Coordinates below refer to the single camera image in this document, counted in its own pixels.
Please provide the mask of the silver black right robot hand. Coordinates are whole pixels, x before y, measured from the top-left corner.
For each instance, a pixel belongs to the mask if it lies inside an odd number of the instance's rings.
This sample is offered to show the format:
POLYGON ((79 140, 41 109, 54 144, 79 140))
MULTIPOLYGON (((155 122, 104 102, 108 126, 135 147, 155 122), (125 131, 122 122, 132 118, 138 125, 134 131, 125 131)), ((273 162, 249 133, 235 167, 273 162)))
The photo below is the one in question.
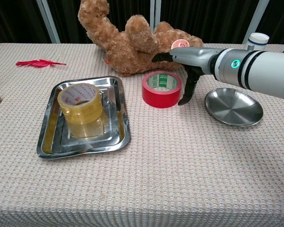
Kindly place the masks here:
POLYGON ((186 85, 183 97, 178 105, 187 104, 195 91, 195 87, 202 75, 212 75, 211 62, 222 51, 220 48, 182 47, 169 52, 160 52, 152 58, 152 62, 168 61, 181 64, 186 73, 186 85))

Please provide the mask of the red tape roll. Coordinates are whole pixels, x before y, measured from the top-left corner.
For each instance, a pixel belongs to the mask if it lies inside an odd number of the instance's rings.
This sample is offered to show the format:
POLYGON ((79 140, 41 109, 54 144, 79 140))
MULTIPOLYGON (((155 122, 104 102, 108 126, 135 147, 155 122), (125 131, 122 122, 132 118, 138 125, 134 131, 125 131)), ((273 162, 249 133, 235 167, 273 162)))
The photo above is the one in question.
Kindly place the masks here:
POLYGON ((150 106, 169 108, 179 101, 182 82, 168 71, 153 71, 142 79, 142 98, 150 106))

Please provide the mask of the yellow transparent tape roll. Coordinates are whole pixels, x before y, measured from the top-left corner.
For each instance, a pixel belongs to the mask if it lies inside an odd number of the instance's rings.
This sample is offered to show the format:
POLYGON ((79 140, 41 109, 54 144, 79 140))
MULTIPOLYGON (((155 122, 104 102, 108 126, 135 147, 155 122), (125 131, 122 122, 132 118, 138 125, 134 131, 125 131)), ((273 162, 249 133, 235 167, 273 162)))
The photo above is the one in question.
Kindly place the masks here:
POLYGON ((100 91, 89 83, 73 84, 63 89, 57 101, 66 122, 73 125, 92 123, 103 111, 100 91))

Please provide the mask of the round pink bear tag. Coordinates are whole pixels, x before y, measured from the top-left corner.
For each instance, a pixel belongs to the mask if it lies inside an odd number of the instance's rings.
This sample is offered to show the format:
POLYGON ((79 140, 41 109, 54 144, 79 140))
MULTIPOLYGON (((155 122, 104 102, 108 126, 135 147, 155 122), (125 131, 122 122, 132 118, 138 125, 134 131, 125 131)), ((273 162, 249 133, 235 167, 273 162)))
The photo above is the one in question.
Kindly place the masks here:
POLYGON ((175 40, 171 46, 171 49, 175 49, 175 48, 182 48, 182 47, 189 47, 190 44, 187 40, 185 39, 178 39, 175 40))

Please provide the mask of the black pleated curtain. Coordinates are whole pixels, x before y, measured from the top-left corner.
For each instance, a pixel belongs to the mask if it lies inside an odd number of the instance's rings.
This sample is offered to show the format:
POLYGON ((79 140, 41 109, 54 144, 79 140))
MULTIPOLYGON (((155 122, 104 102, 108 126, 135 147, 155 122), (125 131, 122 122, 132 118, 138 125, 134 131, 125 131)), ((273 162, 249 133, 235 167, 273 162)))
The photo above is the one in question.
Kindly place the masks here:
POLYGON ((0 0, 0 43, 50 43, 36 0, 0 0))
POLYGON ((284 44, 284 0, 269 0, 256 31, 268 35, 270 44, 284 44))
POLYGON ((259 0, 161 0, 160 20, 204 43, 241 44, 259 0))
MULTIPOLYGON (((78 20, 81 0, 47 0, 61 43, 91 44, 78 20)), ((150 22, 151 0, 107 0, 110 22, 121 32, 133 15, 142 15, 150 22)))

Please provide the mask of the brown teddy bear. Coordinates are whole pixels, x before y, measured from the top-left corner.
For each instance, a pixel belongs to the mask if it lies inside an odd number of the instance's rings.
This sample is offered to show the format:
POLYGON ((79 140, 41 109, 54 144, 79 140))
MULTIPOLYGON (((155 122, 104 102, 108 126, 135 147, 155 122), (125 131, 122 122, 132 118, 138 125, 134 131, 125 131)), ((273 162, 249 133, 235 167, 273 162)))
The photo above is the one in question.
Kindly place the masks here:
POLYGON ((152 62, 160 52, 169 52, 179 39, 187 40, 191 47, 202 47, 201 38, 161 21, 152 31, 142 15, 131 16, 120 32, 107 15, 107 0, 81 0, 78 19, 88 38, 106 53, 107 64, 121 76, 131 76, 150 70, 178 70, 175 62, 152 62))

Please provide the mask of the round steel plate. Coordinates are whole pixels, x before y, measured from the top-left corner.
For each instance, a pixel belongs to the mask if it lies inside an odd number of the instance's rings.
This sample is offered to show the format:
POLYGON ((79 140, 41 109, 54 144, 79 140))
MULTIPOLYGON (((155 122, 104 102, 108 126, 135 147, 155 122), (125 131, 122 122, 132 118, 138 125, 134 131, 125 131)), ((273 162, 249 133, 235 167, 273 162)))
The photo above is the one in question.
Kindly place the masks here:
POLYGON ((259 123, 264 115, 261 104, 249 94, 234 88, 216 88, 204 99, 208 113, 231 126, 249 127, 259 123))

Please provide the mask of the white paper cup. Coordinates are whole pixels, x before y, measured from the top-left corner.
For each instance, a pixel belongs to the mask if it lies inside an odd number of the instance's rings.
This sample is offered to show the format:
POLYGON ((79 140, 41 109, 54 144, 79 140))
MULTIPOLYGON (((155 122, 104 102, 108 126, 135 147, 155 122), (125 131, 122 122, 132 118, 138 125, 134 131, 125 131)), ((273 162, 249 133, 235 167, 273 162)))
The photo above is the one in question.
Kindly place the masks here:
POLYGON ((244 46, 244 49, 263 51, 268 44, 269 38, 270 37, 268 35, 263 33, 251 33, 244 46))

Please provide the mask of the rectangular steel tray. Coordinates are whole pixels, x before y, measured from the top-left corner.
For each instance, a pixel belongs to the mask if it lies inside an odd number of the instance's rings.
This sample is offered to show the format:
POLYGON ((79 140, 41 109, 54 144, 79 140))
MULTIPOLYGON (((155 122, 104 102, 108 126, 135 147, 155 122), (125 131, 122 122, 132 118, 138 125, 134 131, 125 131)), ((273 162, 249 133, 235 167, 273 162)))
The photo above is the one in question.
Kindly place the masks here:
POLYGON ((57 84, 51 92, 42 128, 37 154, 41 158, 57 159, 81 154, 102 153, 123 148, 130 141, 130 127, 125 106, 124 89, 119 77, 98 77, 67 80, 57 84), (97 87, 102 114, 84 125, 67 123, 58 103, 58 95, 74 86, 80 106, 91 99, 83 98, 83 84, 97 87))

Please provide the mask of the beige woven tablecloth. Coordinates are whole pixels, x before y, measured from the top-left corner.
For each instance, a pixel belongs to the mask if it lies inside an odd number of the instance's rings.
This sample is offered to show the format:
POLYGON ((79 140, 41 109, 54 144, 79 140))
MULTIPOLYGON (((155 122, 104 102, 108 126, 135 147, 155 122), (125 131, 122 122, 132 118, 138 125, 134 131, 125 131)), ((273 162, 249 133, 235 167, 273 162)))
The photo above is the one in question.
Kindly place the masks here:
POLYGON ((284 227, 284 100, 251 93, 264 110, 225 125, 201 77, 183 106, 153 108, 143 76, 122 78, 131 141, 119 151, 46 160, 36 153, 52 88, 113 76, 93 44, 0 44, 0 227, 284 227), (18 61, 66 65, 36 68, 18 61))

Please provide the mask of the red feather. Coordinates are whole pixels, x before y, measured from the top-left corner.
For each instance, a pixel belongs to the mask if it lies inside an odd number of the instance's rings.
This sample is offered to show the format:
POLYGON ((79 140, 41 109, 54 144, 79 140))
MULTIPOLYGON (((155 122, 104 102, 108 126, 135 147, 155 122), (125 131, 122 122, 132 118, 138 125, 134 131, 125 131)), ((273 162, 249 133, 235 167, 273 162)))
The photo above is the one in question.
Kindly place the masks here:
POLYGON ((48 60, 31 60, 31 61, 18 61, 16 63, 16 66, 32 66, 36 68, 44 68, 47 66, 53 67, 55 65, 66 65, 66 63, 60 63, 60 62, 54 62, 54 61, 48 61, 48 60))

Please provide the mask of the white frame post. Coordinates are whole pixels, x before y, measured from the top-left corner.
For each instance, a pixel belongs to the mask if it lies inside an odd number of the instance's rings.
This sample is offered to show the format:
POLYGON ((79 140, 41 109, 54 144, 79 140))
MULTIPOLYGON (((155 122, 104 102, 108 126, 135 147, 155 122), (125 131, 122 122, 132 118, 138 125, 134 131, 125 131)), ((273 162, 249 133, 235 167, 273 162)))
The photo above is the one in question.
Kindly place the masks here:
POLYGON ((161 0, 150 0, 150 27, 154 31, 155 27, 160 23, 161 0))
POLYGON ((60 44, 60 38, 56 30, 56 26, 54 24, 53 16, 51 14, 47 0, 36 0, 36 2, 42 15, 49 37, 51 39, 51 42, 53 44, 60 44))
POLYGON ((251 22, 249 23, 248 29, 245 33, 244 39, 242 41, 242 44, 245 44, 249 38, 249 35, 251 33, 254 33, 259 25, 259 22, 261 21, 261 18, 269 4, 270 0, 259 0, 257 7, 254 11, 253 17, 251 19, 251 22))

